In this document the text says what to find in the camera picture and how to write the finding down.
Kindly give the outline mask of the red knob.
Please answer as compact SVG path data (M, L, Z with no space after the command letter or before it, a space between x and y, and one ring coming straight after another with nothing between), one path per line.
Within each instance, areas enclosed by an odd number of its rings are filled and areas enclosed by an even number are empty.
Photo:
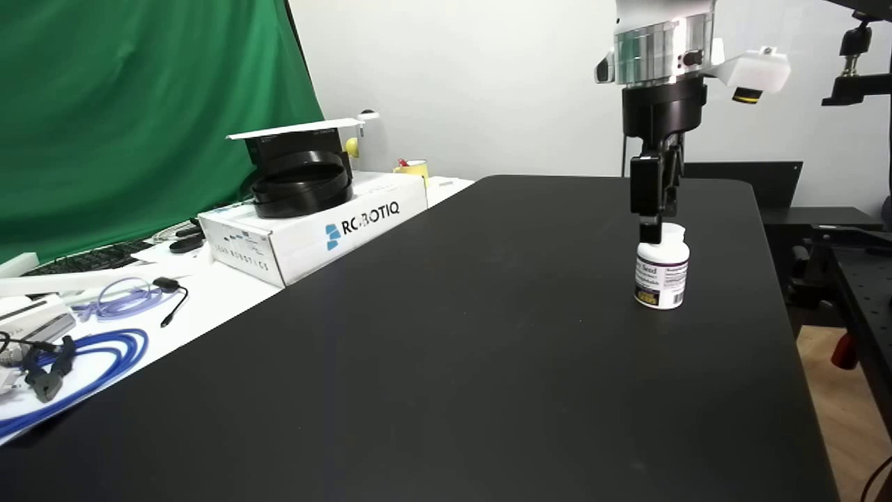
M841 370L852 371L859 365L856 338L843 333L831 354L831 362Z

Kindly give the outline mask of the white cardboard box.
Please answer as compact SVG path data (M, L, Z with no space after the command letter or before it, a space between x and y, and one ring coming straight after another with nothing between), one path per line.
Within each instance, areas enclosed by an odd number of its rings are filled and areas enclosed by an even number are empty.
M420 176L356 172L354 179L353 198L315 214L262 219L248 203L199 214L211 255L284 288L427 210Z

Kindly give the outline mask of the black clamp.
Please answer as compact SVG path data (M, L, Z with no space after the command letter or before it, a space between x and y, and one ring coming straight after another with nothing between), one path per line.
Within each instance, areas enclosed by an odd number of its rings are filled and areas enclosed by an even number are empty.
M25 381L35 392L42 403L48 403L56 397L63 387L63 378L72 369L75 359L75 341L70 335L63 335L61 345L47 341L29 343L28 353L22 359ZM42 355L53 356L53 363L48 370L40 363Z

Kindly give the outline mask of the black box with white lid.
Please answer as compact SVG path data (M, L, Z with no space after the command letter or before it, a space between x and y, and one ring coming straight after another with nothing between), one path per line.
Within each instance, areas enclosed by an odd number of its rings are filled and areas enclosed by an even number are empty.
M348 169L339 132L364 124L357 118L334 119L231 134L225 139L245 143L254 171L243 182L251 184L276 176Z

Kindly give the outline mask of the black panel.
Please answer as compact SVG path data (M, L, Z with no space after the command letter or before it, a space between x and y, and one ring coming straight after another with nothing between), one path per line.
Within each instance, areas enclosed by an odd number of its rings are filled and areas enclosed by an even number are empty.
M790 208L799 185L802 161L688 162L685 178L731 180L751 185L763 209Z

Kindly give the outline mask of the green backdrop cloth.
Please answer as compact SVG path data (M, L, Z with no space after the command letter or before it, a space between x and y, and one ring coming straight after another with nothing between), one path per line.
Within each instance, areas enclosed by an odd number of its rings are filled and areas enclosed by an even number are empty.
M227 136L323 117L287 0L0 0L0 261L231 202Z

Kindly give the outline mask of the white and grey device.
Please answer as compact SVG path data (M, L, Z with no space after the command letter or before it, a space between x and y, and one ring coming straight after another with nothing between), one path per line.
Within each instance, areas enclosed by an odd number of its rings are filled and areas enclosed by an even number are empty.
M0 339L54 342L77 326L77 319L56 294L0 298Z

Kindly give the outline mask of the white table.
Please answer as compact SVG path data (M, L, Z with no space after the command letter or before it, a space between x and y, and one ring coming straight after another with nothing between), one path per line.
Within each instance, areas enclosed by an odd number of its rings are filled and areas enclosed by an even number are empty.
M20 362L10 359L24 356L32 340L0 339L0 445L283 289L215 261L207 241L183 259L126 267L147 267L152 275L51 293L77 319L65 334L75 341L75 359L54 400L39 401Z

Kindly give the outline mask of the yellow mug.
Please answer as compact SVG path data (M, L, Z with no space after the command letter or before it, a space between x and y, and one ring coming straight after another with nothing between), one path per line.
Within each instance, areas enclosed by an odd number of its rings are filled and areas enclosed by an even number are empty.
M392 172L393 174L405 174L421 177L424 180L424 184L428 185L429 172L428 162L426 161L426 159L406 160L403 158L399 158L397 161L397 166L393 168Z

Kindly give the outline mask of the black keyboard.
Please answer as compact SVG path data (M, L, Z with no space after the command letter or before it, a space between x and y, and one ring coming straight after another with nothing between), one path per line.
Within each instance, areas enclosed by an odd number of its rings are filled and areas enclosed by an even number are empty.
M153 243L146 241L115 243L107 247L91 249L83 253L67 255L67 257L59 257L53 261L48 261L42 264L42 266L27 271L23 274L23 277L118 269L137 263L138 259L134 258L133 254L150 249L153 246Z

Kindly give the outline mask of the flat white box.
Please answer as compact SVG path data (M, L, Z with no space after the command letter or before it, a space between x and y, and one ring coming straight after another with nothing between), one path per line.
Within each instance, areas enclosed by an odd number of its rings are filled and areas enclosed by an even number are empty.
M474 183L474 181L464 180L464 178L445 176L433 176L428 178L426 184L426 200L428 208L432 208L447 198L455 196Z

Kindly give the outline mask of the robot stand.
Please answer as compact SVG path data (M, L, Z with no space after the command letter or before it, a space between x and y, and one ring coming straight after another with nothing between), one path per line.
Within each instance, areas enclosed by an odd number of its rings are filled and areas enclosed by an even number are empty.
M762 209L794 333L844 328L892 438L892 232L854 207Z

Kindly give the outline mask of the white medicine bottle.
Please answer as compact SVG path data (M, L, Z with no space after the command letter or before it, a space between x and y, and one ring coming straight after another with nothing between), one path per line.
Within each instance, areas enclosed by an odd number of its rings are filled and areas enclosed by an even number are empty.
M672 310L683 302L691 251L683 226L664 222L661 231L659 244L638 244L633 296L648 308Z

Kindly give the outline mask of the long white bar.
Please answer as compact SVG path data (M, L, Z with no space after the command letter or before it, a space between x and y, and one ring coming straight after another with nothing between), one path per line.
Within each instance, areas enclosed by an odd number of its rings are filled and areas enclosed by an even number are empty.
M0 277L0 298L30 296L102 288L125 277L152 275L147 267L125 267L86 273L68 273L28 277Z

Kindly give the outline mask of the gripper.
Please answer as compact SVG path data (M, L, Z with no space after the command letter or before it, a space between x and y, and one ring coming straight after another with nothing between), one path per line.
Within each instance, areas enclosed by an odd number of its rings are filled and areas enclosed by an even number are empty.
M703 76L622 89L624 136L643 141L641 155L630 161L630 211L638 216L641 243L660 244L662 217L676 216L684 136L700 127L705 102Z

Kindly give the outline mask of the stack of black rings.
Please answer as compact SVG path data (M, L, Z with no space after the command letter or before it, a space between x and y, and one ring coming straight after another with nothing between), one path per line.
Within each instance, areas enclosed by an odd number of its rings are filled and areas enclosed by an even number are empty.
M297 218L353 199L353 172L340 155L298 151L261 162L249 181L258 218Z

